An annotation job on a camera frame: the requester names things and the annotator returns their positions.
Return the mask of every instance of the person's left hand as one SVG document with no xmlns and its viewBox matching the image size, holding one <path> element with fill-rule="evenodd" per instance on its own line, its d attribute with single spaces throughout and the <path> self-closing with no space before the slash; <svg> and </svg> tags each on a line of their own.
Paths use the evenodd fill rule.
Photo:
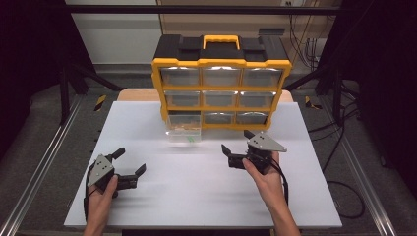
<svg viewBox="0 0 417 236">
<path fill-rule="evenodd" d="M 102 235 L 107 224 L 113 193 L 117 188 L 117 175 L 108 182 L 104 193 L 100 193 L 95 185 L 89 187 L 89 215 L 85 236 Z"/>
</svg>

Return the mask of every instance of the white table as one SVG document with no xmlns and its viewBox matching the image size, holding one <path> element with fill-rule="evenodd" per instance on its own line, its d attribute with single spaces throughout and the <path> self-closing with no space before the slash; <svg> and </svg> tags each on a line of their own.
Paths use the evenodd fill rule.
<svg viewBox="0 0 417 236">
<path fill-rule="evenodd" d="M 243 131 L 203 130 L 202 142 L 178 147 L 165 137 L 155 101 L 115 101 L 90 163 L 99 154 L 124 147 L 113 161 L 116 173 L 133 174 L 143 163 L 147 172 L 138 188 L 119 191 L 108 225 L 124 229 L 271 228 L 268 210 L 245 170 L 229 168 L 221 152 L 247 149 Z M 298 104 L 278 105 L 267 134 L 284 145 L 280 165 L 289 184 L 289 207 L 300 228 L 340 227 Z M 85 177 L 65 225 L 84 228 Z"/>
</svg>

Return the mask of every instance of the drawer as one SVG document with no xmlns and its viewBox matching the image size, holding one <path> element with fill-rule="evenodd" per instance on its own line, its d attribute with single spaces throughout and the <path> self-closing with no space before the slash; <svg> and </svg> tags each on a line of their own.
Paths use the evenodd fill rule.
<svg viewBox="0 0 417 236">
<path fill-rule="evenodd" d="M 237 124 L 259 124 L 264 125 L 269 116 L 268 112 L 241 111 L 236 115 Z"/>
<path fill-rule="evenodd" d="M 204 112 L 205 124 L 232 124 L 235 113 L 229 111 Z"/>
<path fill-rule="evenodd" d="M 199 91 L 166 90 L 165 98 L 168 106 L 200 106 Z"/>
<path fill-rule="evenodd" d="M 272 105 L 276 92 L 241 91 L 239 95 L 240 107 L 262 107 L 268 108 Z"/>
<path fill-rule="evenodd" d="M 172 143 L 196 143 L 202 140 L 200 111 L 169 111 L 166 135 Z"/>
<path fill-rule="evenodd" d="M 233 107 L 236 105 L 237 91 L 203 91 L 204 106 Z"/>
<path fill-rule="evenodd" d="M 162 83 L 165 86 L 198 86 L 199 69 L 190 67 L 160 68 Z"/>
<path fill-rule="evenodd" d="M 241 69 L 233 67 L 205 67 L 203 68 L 203 85 L 215 87 L 236 87 L 239 85 Z"/>
<path fill-rule="evenodd" d="M 242 86 L 278 87 L 282 70 L 274 68 L 253 68 L 243 70 Z"/>
</svg>

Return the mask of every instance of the person's right hand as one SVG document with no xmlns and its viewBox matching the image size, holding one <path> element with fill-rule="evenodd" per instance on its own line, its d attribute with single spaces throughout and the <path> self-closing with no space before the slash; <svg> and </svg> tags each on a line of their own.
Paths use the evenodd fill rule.
<svg viewBox="0 0 417 236">
<path fill-rule="evenodd" d="M 279 163 L 277 151 L 272 152 L 272 158 Z M 243 159 L 242 161 L 245 169 L 255 180 L 261 198 L 267 205 L 276 235 L 299 236 L 300 231 L 285 201 L 281 175 L 272 167 L 267 168 L 265 175 L 262 175 L 250 160 Z"/>
<path fill-rule="evenodd" d="M 277 151 L 272 152 L 272 158 L 279 163 L 279 153 Z M 269 210 L 279 207 L 282 202 L 285 203 L 281 176 L 274 168 L 268 167 L 265 170 L 265 175 L 262 175 L 250 160 L 243 159 L 243 165 L 254 179 L 261 198 Z"/>
<path fill-rule="evenodd" d="M 102 235 L 107 224 L 113 193 L 117 188 L 117 175 L 113 175 L 104 193 L 95 185 L 89 187 L 89 215 L 84 236 Z"/>
</svg>

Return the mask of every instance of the black cable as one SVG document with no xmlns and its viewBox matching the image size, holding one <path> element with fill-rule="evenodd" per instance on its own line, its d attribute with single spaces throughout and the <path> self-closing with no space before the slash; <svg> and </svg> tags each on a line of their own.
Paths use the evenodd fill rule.
<svg viewBox="0 0 417 236">
<path fill-rule="evenodd" d="M 286 203 L 288 204 L 288 196 L 289 196 L 289 193 L 288 193 L 288 182 L 286 181 L 286 178 L 285 178 L 285 175 L 284 175 L 284 173 L 282 172 L 282 169 L 281 169 L 281 167 L 279 166 L 279 163 L 276 161 L 276 160 L 274 160 L 274 159 L 272 159 L 272 161 L 276 164 L 273 164 L 273 163 L 271 163 L 270 164 L 270 166 L 272 167 L 272 168 L 274 168 L 278 173 L 279 173 L 279 175 L 281 175 L 281 177 L 282 177 L 282 186 L 284 187 L 284 198 L 285 198 L 285 201 L 286 201 Z"/>
<path fill-rule="evenodd" d="M 325 163 L 325 166 L 322 168 L 322 171 L 323 172 L 325 172 L 326 171 L 326 169 L 328 168 L 328 164 L 330 163 L 330 161 L 332 160 L 332 158 L 333 158 L 333 155 L 334 155 L 334 153 L 336 152 L 336 150 L 337 150 L 337 147 L 338 147 L 338 145 L 340 144 L 340 142 L 341 142 L 341 138 L 343 137 L 343 135 L 344 135 L 344 121 L 345 121 L 345 119 L 344 119 L 344 117 L 345 117 L 345 112 L 346 112 L 346 110 L 347 110 L 347 108 L 349 107 L 349 106 L 351 106 L 351 105 L 353 105 L 353 104 L 355 104 L 356 103 L 356 101 L 353 101 L 353 102 L 351 102 L 351 103 L 349 103 L 348 105 L 346 105 L 346 107 L 344 107 L 344 109 L 343 109 L 343 115 L 342 115 L 342 119 L 341 119 L 341 134 L 340 134 L 340 136 L 339 136 L 339 138 L 338 138 L 338 140 L 337 140 L 337 142 L 336 142 L 336 144 L 334 145 L 334 148 L 333 148 L 333 150 L 331 151 L 331 153 L 330 153 L 330 155 L 329 155 L 329 157 L 328 157 L 328 160 L 326 161 L 326 163 Z"/>
<path fill-rule="evenodd" d="M 348 94 L 350 94 L 350 93 L 349 92 L 346 92 L 346 90 L 344 88 L 342 88 L 341 91 L 342 91 L 341 95 L 343 95 L 347 99 L 352 100 L 352 101 L 354 101 L 356 99 L 356 97 L 353 97 L 352 98 L 352 97 L 348 96 L 346 93 L 348 93 Z"/>
<path fill-rule="evenodd" d="M 301 41 L 298 42 L 298 38 L 295 35 L 294 27 L 292 26 L 293 25 L 292 23 L 293 23 L 292 15 L 289 15 L 289 41 L 291 42 L 292 47 L 294 48 L 297 55 L 300 57 L 303 64 L 308 67 L 308 63 L 304 60 L 304 57 L 302 56 L 302 53 L 301 53 L 301 48 L 300 48 Z"/>
<path fill-rule="evenodd" d="M 97 190 L 97 188 L 96 188 L 94 191 L 92 191 L 92 193 L 89 194 L 89 185 L 88 185 L 89 175 L 91 174 L 91 171 L 94 168 L 94 166 L 95 166 L 95 162 L 89 166 L 89 170 L 87 171 L 87 176 L 86 176 L 86 194 L 85 194 L 85 197 L 84 197 L 84 216 L 86 218 L 86 221 L 87 221 L 87 218 L 89 216 L 89 196 L 95 190 Z"/>
<path fill-rule="evenodd" d="M 347 115 L 346 115 L 346 116 L 342 117 L 342 120 L 346 120 L 346 119 L 348 119 L 348 118 L 352 117 L 352 116 L 353 116 L 353 113 L 354 113 L 354 112 L 356 112 L 356 111 L 358 111 L 358 109 L 357 109 L 357 108 L 356 108 L 356 109 L 354 109 L 354 110 L 352 110 L 352 111 L 350 111 L 349 113 L 347 113 Z M 323 125 L 322 127 L 318 127 L 318 128 L 313 129 L 313 130 L 309 130 L 309 131 L 307 131 L 307 132 L 308 132 L 308 133 L 318 132 L 318 131 L 324 130 L 324 129 L 326 129 L 326 128 L 328 128 L 328 127 L 330 127 L 330 126 L 334 125 L 334 124 L 336 124 L 336 122 L 335 122 L 335 121 L 331 121 L 330 123 L 325 124 L 325 125 Z"/>
<path fill-rule="evenodd" d="M 87 198 L 89 198 L 89 196 L 91 196 L 97 190 L 98 190 L 98 188 L 95 188 L 91 193 L 89 193 L 89 195 L 87 196 Z"/>
<path fill-rule="evenodd" d="M 348 88 L 345 84 L 344 84 L 344 82 L 342 81 L 341 82 L 341 85 L 342 85 L 342 91 L 344 91 L 344 92 L 347 92 L 347 93 L 349 93 L 349 94 L 351 94 L 353 97 L 355 97 L 355 98 L 357 98 L 357 97 L 359 97 L 359 93 L 358 92 L 356 92 L 356 91 L 353 91 L 352 89 L 350 89 L 350 88 Z"/>
<path fill-rule="evenodd" d="M 344 186 L 344 187 L 348 188 L 349 190 L 351 190 L 358 197 L 359 201 L 361 202 L 361 211 L 359 213 L 354 214 L 354 215 L 346 215 L 346 214 L 339 213 L 339 215 L 341 217 L 343 217 L 343 218 L 349 218 L 349 219 L 357 219 L 357 218 L 361 217 L 362 215 L 364 215 L 364 213 L 365 213 L 365 202 L 362 199 L 362 196 L 356 190 L 354 190 L 349 185 L 344 184 L 344 183 L 341 183 L 341 182 L 338 182 L 338 181 L 330 181 L 330 180 L 328 180 L 327 183 L 328 184 L 337 184 L 337 185 L 341 185 L 341 186 Z"/>
<path fill-rule="evenodd" d="M 328 16 L 328 19 L 331 20 L 331 21 L 334 21 L 334 20 L 336 20 L 336 16 Z"/>
<path fill-rule="evenodd" d="M 313 140 L 312 140 L 312 142 L 314 142 L 314 141 L 319 141 L 319 140 L 322 140 L 322 139 L 325 139 L 325 138 L 329 137 L 330 135 L 332 135 L 332 134 L 336 133 L 338 130 L 340 130 L 340 127 L 339 127 L 339 128 L 337 128 L 337 130 L 335 130 L 335 131 L 333 131 L 333 132 L 331 132 L 331 133 L 329 133 L 329 134 L 327 134 L 327 135 L 325 135 L 325 136 L 323 136 L 323 137 L 321 137 L 321 138 L 313 139 Z"/>
<path fill-rule="evenodd" d="M 317 40 L 316 39 L 311 39 L 311 38 L 307 38 L 306 43 L 305 43 L 305 47 L 303 50 L 303 57 L 304 60 L 308 63 L 308 66 L 310 67 L 311 71 L 316 70 L 316 45 L 317 45 Z"/>
<path fill-rule="evenodd" d="M 349 117 L 351 117 L 351 116 L 353 116 L 353 114 L 354 114 L 354 112 L 356 112 L 357 110 L 358 110 L 358 108 L 355 108 L 355 109 L 353 109 L 352 111 L 350 111 L 349 113 L 347 113 L 346 115 L 345 115 L 345 112 L 346 112 L 346 110 L 347 110 L 347 108 L 349 107 L 349 106 L 351 106 L 351 105 L 353 105 L 353 104 L 355 104 L 356 103 L 356 100 L 355 101 L 353 101 L 353 102 L 351 102 L 351 103 L 349 103 L 348 105 L 346 105 L 345 106 L 345 108 L 343 109 L 343 115 L 342 115 L 342 124 L 341 124 L 341 126 L 337 129 L 337 130 L 335 130 L 334 132 L 337 132 L 339 129 L 341 129 L 341 134 L 340 134 L 340 136 L 339 136 L 339 138 L 338 138 L 338 140 L 337 140 L 337 142 L 336 142 L 336 144 L 334 145 L 334 148 L 333 148 L 333 150 L 331 151 L 331 153 L 330 153 L 330 155 L 329 155 L 329 157 L 328 157 L 328 160 L 326 161 L 326 163 L 325 163 L 325 166 L 322 168 L 322 171 L 323 171 L 323 173 L 325 173 L 325 171 L 326 171 L 326 169 L 328 168 L 328 164 L 331 162 L 331 160 L 332 160 L 332 158 L 333 158 L 333 155 L 334 155 L 334 153 L 335 153 L 335 151 L 337 150 L 337 147 L 339 146 L 339 144 L 340 144 L 340 142 L 341 142 L 341 139 L 342 139 L 342 137 L 343 137 L 343 135 L 344 135 L 344 131 L 345 131 L 345 126 L 344 126 L 344 122 L 349 118 Z M 352 187 L 350 187 L 349 185 L 347 185 L 347 184 L 344 184 L 344 183 L 341 183 L 341 182 L 337 182 L 337 181 L 327 181 L 327 183 L 328 184 L 338 184 L 338 185 L 341 185 L 341 186 L 344 186 L 345 188 L 347 188 L 347 189 L 349 189 L 349 190 L 351 190 L 357 197 L 358 197 L 358 199 L 359 199 L 359 201 L 360 201 L 360 203 L 361 203 L 361 210 L 360 210 L 360 212 L 358 213 L 358 214 L 354 214 L 354 215 L 346 215 L 346 214 L 342 214 L 342 213 L 339 213 L 339 215 L 340 215 L 340 217 L 344 217 L 344 218 L 349 218 L 349 219 L 357 219 L 357 218 L 359 218 L 359 217 L 361 217 L 363 214 L 364 214 L 364 212 L 365 212 L 365 202 L 364 202 L 364 200 L 362 199 L 362 196 L 356 191 L 356 190 L 354 190 Z"/>
</svg>

